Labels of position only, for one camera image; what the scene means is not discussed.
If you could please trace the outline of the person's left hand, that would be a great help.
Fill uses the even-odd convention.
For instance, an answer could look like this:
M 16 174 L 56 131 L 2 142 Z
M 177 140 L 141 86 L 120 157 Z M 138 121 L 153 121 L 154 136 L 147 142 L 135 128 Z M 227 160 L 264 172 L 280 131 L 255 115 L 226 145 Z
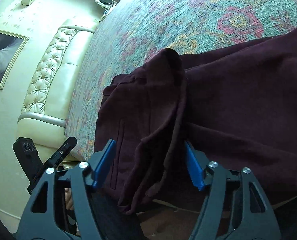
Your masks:
M 65 203 L 66 203 L 66 209 L 67 210 L 70 210 L 70 211 L 74 210 L 72 189 L 65 188 Z

